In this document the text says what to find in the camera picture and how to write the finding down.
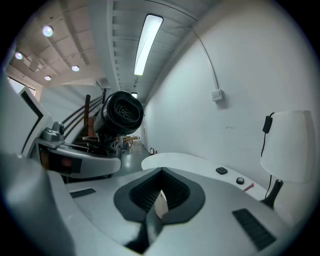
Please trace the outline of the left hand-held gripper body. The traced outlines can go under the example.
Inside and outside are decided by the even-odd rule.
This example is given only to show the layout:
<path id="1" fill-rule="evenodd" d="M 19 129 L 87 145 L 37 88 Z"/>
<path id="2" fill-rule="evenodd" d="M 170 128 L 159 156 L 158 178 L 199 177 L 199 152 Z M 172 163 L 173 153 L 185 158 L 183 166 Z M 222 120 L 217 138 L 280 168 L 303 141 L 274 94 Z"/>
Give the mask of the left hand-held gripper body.
<path id="1" fill-rule="evenodd" d="M 42 138 L 45 130 L 62 122 L 72 111 L 66 98 L 42 89 L 37 100 L 29 89 L 16 93 L 4 79 L 4 152 L 41 163 L 47 155 L 47 169 L 75 179 L 111 175 L 119 171 L 117 157 L 95 155 L 75 149 L 67 140 L 57 140 L 52 132 Z"/>

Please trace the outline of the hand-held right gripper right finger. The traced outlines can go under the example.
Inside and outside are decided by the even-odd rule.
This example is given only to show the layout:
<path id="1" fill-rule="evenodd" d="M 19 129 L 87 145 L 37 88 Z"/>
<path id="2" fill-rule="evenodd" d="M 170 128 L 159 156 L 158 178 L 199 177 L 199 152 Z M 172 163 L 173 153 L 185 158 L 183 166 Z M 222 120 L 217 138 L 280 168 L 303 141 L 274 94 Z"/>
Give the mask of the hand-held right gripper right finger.
<path id="1" fill-rule="evenodd" d="M 266 250 L 275 255 L 278 244 L 292 229 L 275 211 L 241 189 L 224 181 L 173 169 L 173 172 L 198 183 L 204 190 L 202 209 L 188 222 L 165 225 L 146 251 L 148 256 L 253 256 L 255 245 L 233 216 L 248 211 L 276 238 Z"/>

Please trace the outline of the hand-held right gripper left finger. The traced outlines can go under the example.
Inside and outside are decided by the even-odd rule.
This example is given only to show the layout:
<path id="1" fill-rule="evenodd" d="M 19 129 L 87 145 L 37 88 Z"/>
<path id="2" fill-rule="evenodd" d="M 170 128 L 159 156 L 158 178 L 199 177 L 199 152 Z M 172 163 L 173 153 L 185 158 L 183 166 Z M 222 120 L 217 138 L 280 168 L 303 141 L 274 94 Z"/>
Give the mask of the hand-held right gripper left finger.
<path id="1" fill-rule="evenodd" d="M 125 247 L 140 224 L 127 221 L 114 204 L 116 190 L 148 174 L 148 170 L 125 176 L 65 184 L 60 174 L 49 171 L 58 211 L 66 225 L 77 256 L 135 256 Z"/>

